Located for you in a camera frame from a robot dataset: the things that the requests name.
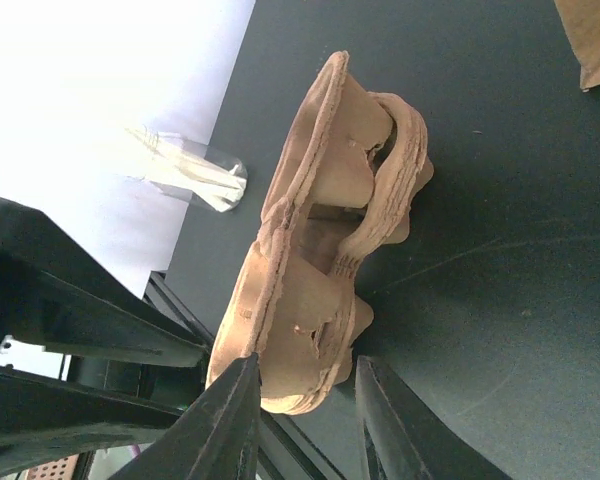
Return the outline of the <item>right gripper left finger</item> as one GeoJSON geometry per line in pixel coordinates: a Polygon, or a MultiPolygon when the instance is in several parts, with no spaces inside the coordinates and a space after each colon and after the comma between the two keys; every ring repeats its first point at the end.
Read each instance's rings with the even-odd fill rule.
{"type": "MultiPolygon", "coordinates": [[[[191,368],[205,334],[134,296],[41,211],[0,197],[0,344],[191,368]]],[[[101,448],[150,443],[175,408],[0,366],[0,477],[101,448]]]]}

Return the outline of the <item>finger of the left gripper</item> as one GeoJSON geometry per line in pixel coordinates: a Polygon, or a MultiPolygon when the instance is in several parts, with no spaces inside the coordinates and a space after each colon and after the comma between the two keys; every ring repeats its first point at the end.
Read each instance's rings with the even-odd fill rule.
{"type": "Polygon", "coordinates": [[[258,355],[233,361],[165,435],[130,463],[132,479],[253,479],[258,355]]]}

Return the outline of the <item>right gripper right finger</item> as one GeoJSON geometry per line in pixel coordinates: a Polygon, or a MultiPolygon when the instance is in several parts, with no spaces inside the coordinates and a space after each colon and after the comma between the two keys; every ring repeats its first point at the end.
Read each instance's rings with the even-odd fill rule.
{"type": "Polygon", "coordinates": [[[357,359],[356,412],[365,479],[507,479],[449,429],[382,360],[357,359]]]}

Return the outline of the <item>brown pulp cup carrier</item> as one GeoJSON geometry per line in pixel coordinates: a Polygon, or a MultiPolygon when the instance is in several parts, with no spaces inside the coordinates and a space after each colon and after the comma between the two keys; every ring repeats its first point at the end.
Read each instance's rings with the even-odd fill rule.
{"type": "Polygon", "coordinates": [[[408,237],[413,198],[434,173],[421,114],[365,90],[348,64],[333,53],[297,111],[208,364],[214,383],[257,355],[271,413],[308,413],[350,376],[374,318],[355,277],[408,237]]]}

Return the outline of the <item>brown paper bag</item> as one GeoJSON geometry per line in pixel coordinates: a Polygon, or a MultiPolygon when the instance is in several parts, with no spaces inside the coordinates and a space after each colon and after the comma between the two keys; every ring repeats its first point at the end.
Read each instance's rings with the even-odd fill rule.
{"type": "Polygon", "coordinates": [[[580,89],[600,86],[600,0],[555,0],[554,4],[580,64],[580,89]]]}

